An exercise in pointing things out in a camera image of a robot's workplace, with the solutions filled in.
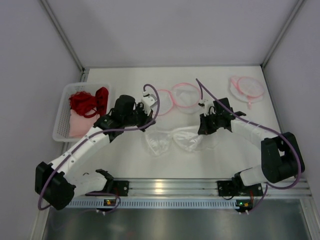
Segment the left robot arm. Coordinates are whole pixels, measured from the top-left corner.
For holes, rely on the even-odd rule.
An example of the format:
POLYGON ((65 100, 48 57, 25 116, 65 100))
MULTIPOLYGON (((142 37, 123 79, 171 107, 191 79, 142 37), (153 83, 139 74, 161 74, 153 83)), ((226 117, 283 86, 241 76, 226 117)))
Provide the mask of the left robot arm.
POLYGON ((41 162, 35 168, 35 192, 39 195, 38 209, 44 210, 42 201, 56 210, 64 209, 75 197, 107 189, 112 176, 102 169, 84 173, 75 179, 75 173, 98 150, 111 144, 124 132, 145 130, 155 124, 159 106, 158 94, 143 92, 140 102, 129 95, 121 95, 113 108, 101 116, 89 131, 68 151, 49 163, 41 162))

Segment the white bra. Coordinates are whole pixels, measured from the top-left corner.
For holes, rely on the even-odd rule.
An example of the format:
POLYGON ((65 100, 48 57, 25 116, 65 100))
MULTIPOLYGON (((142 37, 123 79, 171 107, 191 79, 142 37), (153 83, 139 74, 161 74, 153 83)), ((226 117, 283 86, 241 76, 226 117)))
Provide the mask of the white bra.
POLYGON ((145 150, 152 156, 158 157, 167 153, 172 146, 194 153, 202 150, 213 150, 222 139, 219 132, 209 135, 198 134, 197 125, 164 129, 154 127, 147 130, 141 142, 145 150))

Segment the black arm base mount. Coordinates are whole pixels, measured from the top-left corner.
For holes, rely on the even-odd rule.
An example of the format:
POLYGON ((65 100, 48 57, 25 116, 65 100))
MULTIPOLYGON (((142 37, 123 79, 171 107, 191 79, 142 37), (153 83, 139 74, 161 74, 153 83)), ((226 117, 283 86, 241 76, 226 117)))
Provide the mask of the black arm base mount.
POLYGON ((218 196, 225 199, 233 197, 262 197, 264 192, 260 183, 251 186, 244 186, 232 180, 218 180, 218 196))

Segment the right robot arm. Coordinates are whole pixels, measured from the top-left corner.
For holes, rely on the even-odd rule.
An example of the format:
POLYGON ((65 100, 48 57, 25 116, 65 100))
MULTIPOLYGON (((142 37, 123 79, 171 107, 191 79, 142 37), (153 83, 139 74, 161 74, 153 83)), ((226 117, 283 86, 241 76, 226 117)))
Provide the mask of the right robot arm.
POLYGON ((219 129, 238 134, 260 150, 261 163, 237 172, 232 181, 241 187, 260 183, 276 184, 305 171, 300 148, 291 132, 279 133, 273 129, 246 120, 245 113, 234 112, 228 98, 215 101, 201 100, 199 135, 211 135, 219 129))

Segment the pink-trimmed mesh laundry bag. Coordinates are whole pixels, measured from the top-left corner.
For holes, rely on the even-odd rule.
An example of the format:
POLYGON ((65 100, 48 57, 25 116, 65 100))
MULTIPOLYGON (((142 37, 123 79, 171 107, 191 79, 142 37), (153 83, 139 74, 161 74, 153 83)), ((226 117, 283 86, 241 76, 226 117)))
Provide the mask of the pink-trimmed mesh laundry bag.
POLYGON ((159 101, 151 106, 155 113, 160 103, 158 116, 164 116, 176 108, 183 114, 195 114, 199 111, 201 90, 187 82, 174 85, 171 89, 158 89, 159 101))

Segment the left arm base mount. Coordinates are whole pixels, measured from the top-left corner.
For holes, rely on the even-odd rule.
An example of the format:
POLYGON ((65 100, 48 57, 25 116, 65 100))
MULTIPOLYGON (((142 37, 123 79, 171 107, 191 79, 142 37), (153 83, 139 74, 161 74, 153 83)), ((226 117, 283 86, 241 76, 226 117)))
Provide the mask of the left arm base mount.
POLYGON ((127 197, 129 193, 130 182, 127 180, 112 180, 106 183, 101 191, 93 191, 86 193, 85 196, 119 196, 127 197))

